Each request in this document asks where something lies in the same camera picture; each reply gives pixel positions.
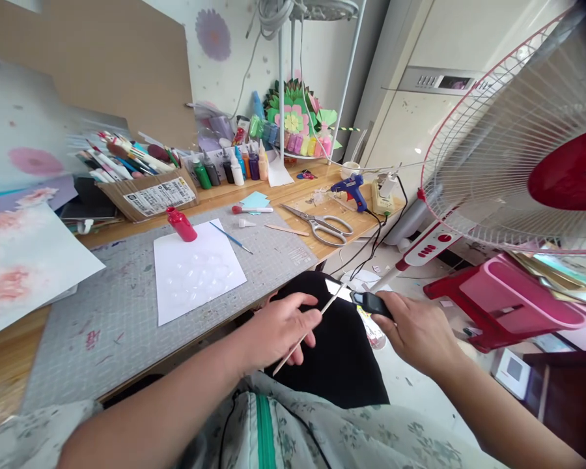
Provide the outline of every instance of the scissors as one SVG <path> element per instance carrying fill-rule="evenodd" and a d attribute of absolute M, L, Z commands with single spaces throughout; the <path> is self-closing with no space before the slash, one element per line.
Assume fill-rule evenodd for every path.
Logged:
<path fill-rule="evenodd" d="M 290 207 L 288 205 L 284 205 L 284 204 L 280 204 L 280 205 L 283 208 L 287 209 L 289 212 L 293 213 L 294 215 L 297 215 L 301 219 L 308 221 L 308 224 L 311 226 L 311 230 L 313 230 L 314 237 L 317 238 L 322 243 L 327 244 L 329 246 L 334 246 L 335 248 L 341 248 L 341 247 L 345 246 L 347 244 L 347 239 L 345 239 L 345 237 L 350 236 L 354 233 L 354 230 L 352 229 L 352 227 L 349 226 L 345 220 L 342 220 L 338 217 L 335 217 L 332 215 L 326 215 L 326 216 L 322 216 L 322 217 L 310 215 L 310 214 L 307 214 L 304 212 L 300 212 L 299 210 L 296 210 L 295 208 Z M 335 226 L 330 225 L 326 220 L 336 221 L 337 223 L 340 223 L 341 225 L 346 227 L 349 231 L 342 231 L 342 230 L 336 228 Z M 322 238 L 321 236 L 319 236 L 317 231 L 323 231 L 324 233 L 327 233 L 331 236 L 334 236 L 335 238 L 341 240 L 342 243 L 338 244 L 338 243 L 330 242 L 330 241 L 326 240 L 325 238 Z"/>

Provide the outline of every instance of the small wooden stick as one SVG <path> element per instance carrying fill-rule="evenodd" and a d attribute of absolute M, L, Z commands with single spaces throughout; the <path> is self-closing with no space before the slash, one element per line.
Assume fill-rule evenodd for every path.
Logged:
<path fill-rule="evenodd" d="M 332 295 L 332 298 L 330 298 L 328 300 L 328 302 L 326 303 L 326 305 L 324 306 L 324 308 L 321 310 L 321 316 L 324 315 L 324 313 L 328 310 L 328 308 L 330 307 L 330 305 L 332 304 L 332 302 L 334 300 L 336 300 L 337 295 L 339 294 L 339 292 L 341 291 L 341 289 L 343 288 L 343 284 L 341 283 L 341 286 L 339 287 L 339 289 L 337 290 L 337 292 Z M 273 370 L 273 374 L 272 376 L 274 377 L 275 374 L 280 371 L 280 368 L 282 368 L 282 366 L 284 366 L 284 364 L 286 363 L 286 361 L 291 357 L 291 355 L 293 355 L 293 352 L 295 351 L 296 348 L 298 348 L 301 344 L 301 342 L 306 338 L 308 334 L 304 334 L 304 336 L 295 344 L 295 346 L 291 349 L 291 351 L 280 361 L 280 363 L 278 363 L 278 366 L 275 368 L 275 370 Z"/>
<path fill-rule="evenodd" d="M 310 234 L 306 233 L 305 231 L 292 230 L 291 228 L 279 227 L 278 225 L 265 225 L 265 226 L 267 228 L 278 229 L 280 231 L 286 231 L 287 233 L 293 233 L 294 235 L 310 236 Z"/>

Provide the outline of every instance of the red bottle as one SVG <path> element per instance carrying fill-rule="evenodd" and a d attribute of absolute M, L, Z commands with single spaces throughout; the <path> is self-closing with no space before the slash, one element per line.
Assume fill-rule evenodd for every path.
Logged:
<path fill-rule="evenodd" d="M 197 233 L 187 220 L 184 213 L 176 210 L 176 207 L 169 207 L 167 209 L 167 221 L 173 226 L 176 233 L 184 242 L 191 242 L 197 238 Z"/>

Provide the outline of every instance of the cutting mat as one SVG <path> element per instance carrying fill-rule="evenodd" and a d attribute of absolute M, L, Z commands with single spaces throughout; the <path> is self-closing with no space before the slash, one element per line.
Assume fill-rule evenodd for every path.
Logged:
<path fill-rule="evenodd" d="M 94 249 L 106 269 L 81 282 L 75 295 L 53 304 L 21 410 L 96 399 L 317 262 L 298 236 L 263 227 L 286 227 L 277 213 L 245 215 L 258 226 L 239 228 L 230 208 L 190 221 L 197 225 L 219 218 L 254 253 L 232 244 L 247 282 L 161 327 L 152 243 L 173 229 L 160 227 Z"/>

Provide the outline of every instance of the hand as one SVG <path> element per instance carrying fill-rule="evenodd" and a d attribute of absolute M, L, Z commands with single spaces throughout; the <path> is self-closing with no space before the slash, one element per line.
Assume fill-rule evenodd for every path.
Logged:
<path fill-rule="evenodd" d="M 377 295 L 384 300 L 395 323 L 380 315 L 371 318 L 406 363 L 435 381 L 455 372 L 464 363 L 466 355 L 440 308 L 394 292 L 380 291 Z"/>
<path fill-rule="evenodd" d="M 306 345 L 314 347 L 316 340 L 313 329 L 321 322 L 321 312 L 310 309 L 302 313 L 300 306 L 316 304 L 314 296 L 290 294 L 258 310 L 252 319 L 231 334 L 231 339 L 237 341 L 237 349 L 242 350 L 240 353 L 245 373 L 265 368 L 281 359 L 304 334 L 308 334 L 304 339 Z M 304 355 L 298 346 L 287 363 L 301 365 L 303 361 Z"/>

